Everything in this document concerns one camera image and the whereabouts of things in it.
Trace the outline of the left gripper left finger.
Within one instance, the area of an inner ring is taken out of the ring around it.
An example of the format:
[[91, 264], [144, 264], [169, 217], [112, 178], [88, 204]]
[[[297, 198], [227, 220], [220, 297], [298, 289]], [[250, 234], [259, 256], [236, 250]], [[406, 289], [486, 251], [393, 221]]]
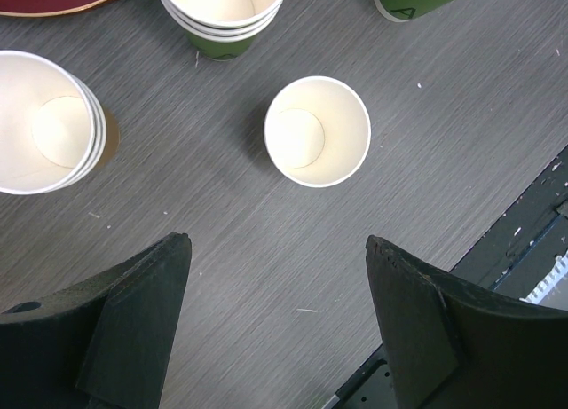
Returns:
[[192, 260], [170, 233], [1, 314], [3, 408], [157, 408]]

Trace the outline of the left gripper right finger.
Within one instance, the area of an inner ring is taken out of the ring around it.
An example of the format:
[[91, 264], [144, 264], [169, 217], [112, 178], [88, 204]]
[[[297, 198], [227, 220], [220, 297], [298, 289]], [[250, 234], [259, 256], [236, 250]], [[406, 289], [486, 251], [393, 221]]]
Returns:
[[366, 264], [400, 408], [565, 408], [567, 313], [484, 289], [369, 236]]

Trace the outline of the brown paper cup stack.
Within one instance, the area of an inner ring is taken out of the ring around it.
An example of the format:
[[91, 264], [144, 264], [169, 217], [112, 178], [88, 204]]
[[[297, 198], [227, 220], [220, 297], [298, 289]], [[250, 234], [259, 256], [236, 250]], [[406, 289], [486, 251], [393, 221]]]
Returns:
[[107, 164], [117, 120], [76, 76], [39, 55], [1, 52], [1, 191], [50, 193]]

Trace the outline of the single brown paper cup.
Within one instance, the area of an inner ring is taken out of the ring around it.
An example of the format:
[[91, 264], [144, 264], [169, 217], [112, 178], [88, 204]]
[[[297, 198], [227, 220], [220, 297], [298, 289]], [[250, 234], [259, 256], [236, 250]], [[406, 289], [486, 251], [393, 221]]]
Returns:
[[306, 76], [284, 87], [264, 119], [264, 143], [276, 169], [302, 186], [325, 188], [351, 177], [367, 157], [371, 121], [347, 84]]

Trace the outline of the green paper cup stack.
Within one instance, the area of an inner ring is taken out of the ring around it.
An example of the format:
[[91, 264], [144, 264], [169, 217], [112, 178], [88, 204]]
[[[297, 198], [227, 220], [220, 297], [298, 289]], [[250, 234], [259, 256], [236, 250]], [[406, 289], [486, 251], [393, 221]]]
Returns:
[[275, 19], [284, 0], [161, 0], [203, 56], [228, 61], [243, 54]]

